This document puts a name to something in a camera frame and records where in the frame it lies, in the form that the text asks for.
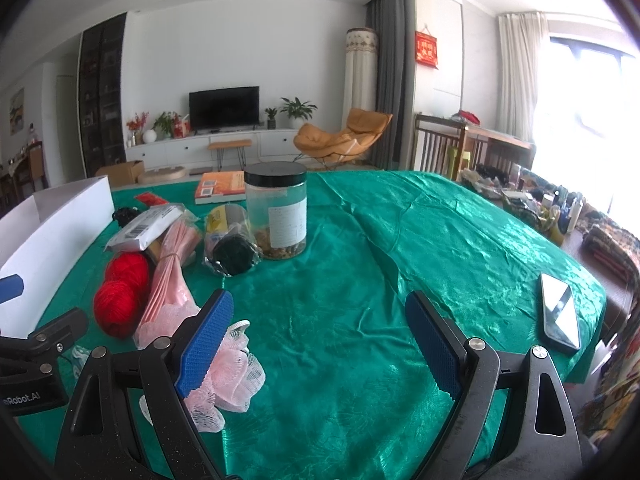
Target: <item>cardboard box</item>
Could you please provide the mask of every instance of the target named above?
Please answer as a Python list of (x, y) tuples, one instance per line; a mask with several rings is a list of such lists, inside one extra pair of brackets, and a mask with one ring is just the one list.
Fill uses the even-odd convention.
[(21, 296), (0, 305), (3, 336), (26, 338), (35, 330), (112, 214), (107, 179), (88, 178), (38, 191), (0, 218), (0, 278), (17, 274), (24, 282)]
[(132, 160), (113, 166), (103, 166), (95, 172), (95, 176), (106, 176), (109, 179), (109, 186), (114, 187), (129, 186), (136, 184), (138, 177), (145, 173), (145, 163), (142, 160)]

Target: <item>smartphone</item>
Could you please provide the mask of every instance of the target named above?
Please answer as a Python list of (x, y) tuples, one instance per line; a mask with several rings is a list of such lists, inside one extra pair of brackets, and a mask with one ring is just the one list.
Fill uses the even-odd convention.
[(580, 349), (580, 330), (571, 287), (561, 280), (540, 274), (542, 286), (542, 322), (545, 336), (560, 349)]

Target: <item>orange lounge chair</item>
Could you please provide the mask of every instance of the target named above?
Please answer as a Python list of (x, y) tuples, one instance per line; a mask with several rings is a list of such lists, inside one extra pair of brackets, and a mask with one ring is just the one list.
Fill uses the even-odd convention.
[(343, 131), (330, 134), (306, 123), (294, 137), (293, 143), (303, 155), (316, 158), (324, 165), (328, 162), (348, 162), (358, 158), (380, 138), (392, 117), (391, 114), (352, 108)]

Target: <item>window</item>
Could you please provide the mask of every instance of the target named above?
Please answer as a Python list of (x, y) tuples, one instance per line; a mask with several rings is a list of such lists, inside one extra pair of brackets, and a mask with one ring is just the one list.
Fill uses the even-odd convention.
[(638, 60), (594, 43), (552, 38), (540, 66), (533, 171), (581, 191), (594, 207), (640, 233), (631, 200), (640, 130)]

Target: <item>yellow container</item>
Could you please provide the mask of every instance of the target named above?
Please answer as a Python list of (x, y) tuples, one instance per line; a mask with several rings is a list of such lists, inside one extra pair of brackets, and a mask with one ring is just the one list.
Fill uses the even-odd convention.
[[(447, 150), (447, 159), (449, 160), (449, 167), (447, 168), (447, 178), (451, 180), (453, 177), (453, 165), (456, 163), (456, 156), (458, 155), (458, 149), (455, 146), (449, 146)], [(468, 168), (471, 164), (471, 152), (462, 152), (462, 166), (460, 170)]]

